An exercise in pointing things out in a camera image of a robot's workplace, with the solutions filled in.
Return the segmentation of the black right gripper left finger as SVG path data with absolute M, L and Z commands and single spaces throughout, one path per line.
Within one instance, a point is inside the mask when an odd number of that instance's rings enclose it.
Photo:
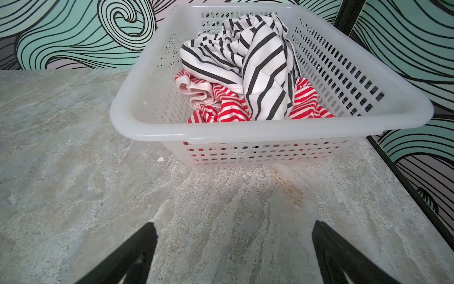
M 158 235 L 152 222 L 144 224 L 78 284 L 145 284 L 157 247 Z

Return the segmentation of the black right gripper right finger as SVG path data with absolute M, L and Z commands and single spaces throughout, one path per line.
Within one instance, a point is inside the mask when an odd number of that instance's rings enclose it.
M 323 221 L 315 222 L 312 241 L 325 284 L 398 282 Z

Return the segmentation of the black white striped tank top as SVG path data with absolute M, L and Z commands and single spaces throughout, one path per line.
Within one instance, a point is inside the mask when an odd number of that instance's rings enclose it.
M 295 105 L 300 69 L 276 15 L 225 20 L 216 34 L 201 33 L 180 48 L 183 67 L 199 79 L 242 95 L 254 121 L 284 120 Z

